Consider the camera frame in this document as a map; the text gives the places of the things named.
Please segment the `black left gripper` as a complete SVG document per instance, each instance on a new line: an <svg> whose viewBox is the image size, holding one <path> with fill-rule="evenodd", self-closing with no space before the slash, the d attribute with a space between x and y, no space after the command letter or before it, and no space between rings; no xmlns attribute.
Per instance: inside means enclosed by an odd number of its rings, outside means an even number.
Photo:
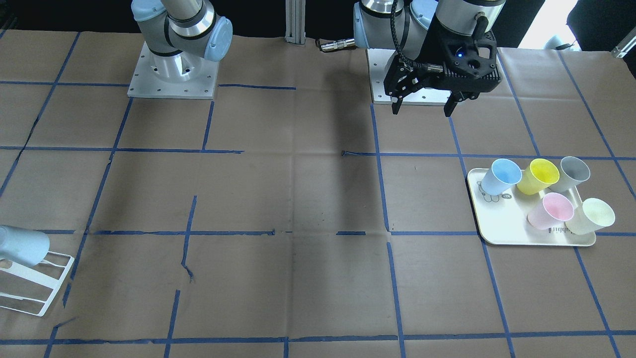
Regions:
<svg viewBox="0 0 636 358"><path fill-rule="evenodd" d="M386 95L391 97L393 115L397 115L403 98L419 91L425 80L439 87L448 84L451 95L444 105L446 117L452 116L457 104L476 99L502 81L497 65L497 43L488 20L477 20L471 34L461 35L445 29L439 20L429 28L419 57L411 59L404 53L404 43L397 36L396 24L390 21L391 37L396 50L384 79Z"/></svg>

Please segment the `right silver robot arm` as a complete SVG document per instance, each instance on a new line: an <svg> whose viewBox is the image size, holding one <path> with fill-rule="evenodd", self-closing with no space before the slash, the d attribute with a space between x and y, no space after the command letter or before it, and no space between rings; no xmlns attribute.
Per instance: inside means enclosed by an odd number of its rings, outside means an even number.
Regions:
<svg viewBox="0 0 636 358"><path fill-rule="evenodd" d="M131 10L155 55L186 53L218 62L231 46L232 22L209 0L134 0Z"/></svg>

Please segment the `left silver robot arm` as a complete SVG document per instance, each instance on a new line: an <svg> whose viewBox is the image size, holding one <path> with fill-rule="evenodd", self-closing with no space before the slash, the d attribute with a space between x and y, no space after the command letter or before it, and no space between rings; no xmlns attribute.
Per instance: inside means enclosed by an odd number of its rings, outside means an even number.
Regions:
<svg viewBox="0 0 636 358"><path fill-rule="evenodd" d="M353 7L359 48L392 50L383 91L397 115L404 98L424 88L457 104L493 91L502 77L493 24L503 0L359 0Z"/></svg>

